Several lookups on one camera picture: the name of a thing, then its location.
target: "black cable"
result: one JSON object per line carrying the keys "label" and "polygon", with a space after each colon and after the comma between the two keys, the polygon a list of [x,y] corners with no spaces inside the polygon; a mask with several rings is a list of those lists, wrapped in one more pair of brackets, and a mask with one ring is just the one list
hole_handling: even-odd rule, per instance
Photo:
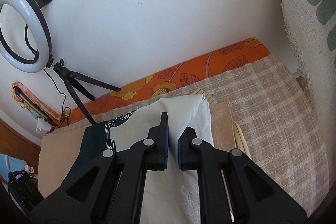
{"label": "black cable", "polygon": [[[26,24],[26,27],[25,27],[25,40],[26,40],[26,44],[27,44],[27,47],[29,48],[29,50],[30,50],[34,55],[36,55],[36,54],[37,54],[37,51],[34,50],[33,47],[30,45],[30,43],[29,43],[29,41],[28,41],[28,35],[27,35],[27,32],[28,32],[28,25]],[[67,107],[64,107],[64,103],[65,103],[65,100],[67,99],[67,95],[66,95],[65,93],[63,93],[63,92],[60,92],[60,90],[58,89],[58,87],[57,87],[57,85],[56,85],[54,79],[49,75],[49,73],[48,73],[45,69],[43,69],[43,70],[44,70],[44,72],[49,76],[49,78],[52,80],[52,82],[54,83],[54,85],[55,85],[55,87],[56,87],[58,93],[61,94],[61,95],[64,95],[64,100],[63,100],[63,103],[62,103],[62,115],[64,115],[64,111],[65,111],[67,108],[70,109],[70,113],[69,113],[68,116],[63,116],[63,117],[61,117],[61,119],[59,120],[59,125],[58,125],[58,127],[60,127],[60,126],[62,125],[62,123],[64,122],[64,120],[65,120],[66,118],[67,118],[67,123],[68,123],[68,125],[69,125],[69,118],[70,118],[70,115],[71,115],[71,108],[69,108],[68,106],[67,106]]]}

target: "plaid blanket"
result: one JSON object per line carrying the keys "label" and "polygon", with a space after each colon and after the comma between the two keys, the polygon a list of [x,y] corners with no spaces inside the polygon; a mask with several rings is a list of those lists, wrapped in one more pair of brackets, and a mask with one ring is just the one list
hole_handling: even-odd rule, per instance
{"label": "plaid blanket", "polygon": [[[296,80],[273,54],[167,94],[95,116],[110,120],[162,97],[202,88],[226,102],[253,160],[310,215],[328,192],[329,170],[317,116]],[[82,120],[55,132],[89,126]]]}

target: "white ring light diffuser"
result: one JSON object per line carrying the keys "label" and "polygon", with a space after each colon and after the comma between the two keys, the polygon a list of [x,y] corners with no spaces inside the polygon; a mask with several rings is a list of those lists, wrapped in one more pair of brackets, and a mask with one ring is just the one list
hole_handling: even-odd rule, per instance
{"label": "white ring light diffuser", "polygon": [[33,60],[17,55],[6,43],[0,28],[0,53],[14,67],[25,72],[38,72],[48,63],[53,49],[47,23],[35,0],[0,0],[0,12],[4,4],[13,7],[28,25],[37,45]]}

